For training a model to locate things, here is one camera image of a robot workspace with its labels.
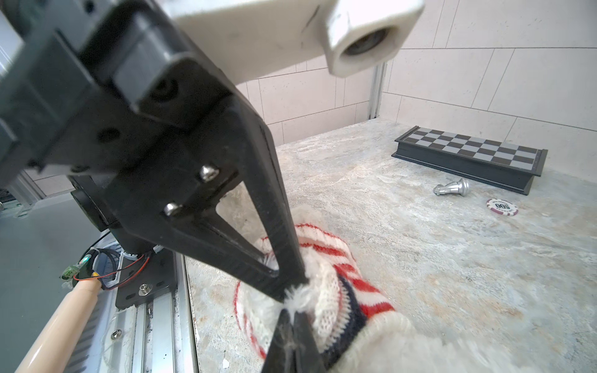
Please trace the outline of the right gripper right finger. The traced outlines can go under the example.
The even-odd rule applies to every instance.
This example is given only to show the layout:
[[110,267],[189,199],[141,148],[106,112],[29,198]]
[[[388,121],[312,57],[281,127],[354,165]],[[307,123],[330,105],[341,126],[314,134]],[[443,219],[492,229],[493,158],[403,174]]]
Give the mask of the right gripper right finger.
[[318,351],[308,316],[296,313],[292,324],[291,372],[325,373],[326,368]]

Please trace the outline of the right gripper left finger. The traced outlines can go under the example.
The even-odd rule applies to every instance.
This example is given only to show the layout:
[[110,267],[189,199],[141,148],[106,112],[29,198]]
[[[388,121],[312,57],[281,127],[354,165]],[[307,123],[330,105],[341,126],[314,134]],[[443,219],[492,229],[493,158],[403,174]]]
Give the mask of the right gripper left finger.
[[283,309],[268,349],[262,373],[297,373],[296,338],[289,312]]

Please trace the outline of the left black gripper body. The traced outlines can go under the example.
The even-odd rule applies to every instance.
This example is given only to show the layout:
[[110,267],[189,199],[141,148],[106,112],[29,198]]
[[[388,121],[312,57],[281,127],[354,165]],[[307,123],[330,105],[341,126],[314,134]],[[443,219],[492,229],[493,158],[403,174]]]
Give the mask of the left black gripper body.
[[217,156],[243,98],[151,1],[51,1],[1,80],[1,185],[62,168],[128,234],[185,254],[233,245]]

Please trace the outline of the red white striped knit sweater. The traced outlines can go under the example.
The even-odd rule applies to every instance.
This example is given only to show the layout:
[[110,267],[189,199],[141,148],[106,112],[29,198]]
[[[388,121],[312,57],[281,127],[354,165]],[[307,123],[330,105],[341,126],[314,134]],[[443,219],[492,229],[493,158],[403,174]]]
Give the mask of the red white striped knit sweater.
[[326,369],[355,371],[367,344],[404,323],[387,297],[363,278],[343,239],[310,223],[295,225],[295,231],[309,283],[292,290],[284,305],[238,282],[237,325],[265,359],[281,310],[305,312]]

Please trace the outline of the white teddy bear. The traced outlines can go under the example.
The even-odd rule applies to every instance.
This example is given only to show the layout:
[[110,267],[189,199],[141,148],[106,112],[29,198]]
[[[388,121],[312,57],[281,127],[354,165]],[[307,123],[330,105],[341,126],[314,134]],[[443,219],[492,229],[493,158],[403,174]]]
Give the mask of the white teddy bear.
[[309,284],[277,302],[238,282],[233,310],[239,330],[259,357],[271,345],[279,313],[308,316],[329,372],[532,372],[501,348],[471,340],[446,342],[416,331],[359,270],[349,245],[307,205],[292,219]]

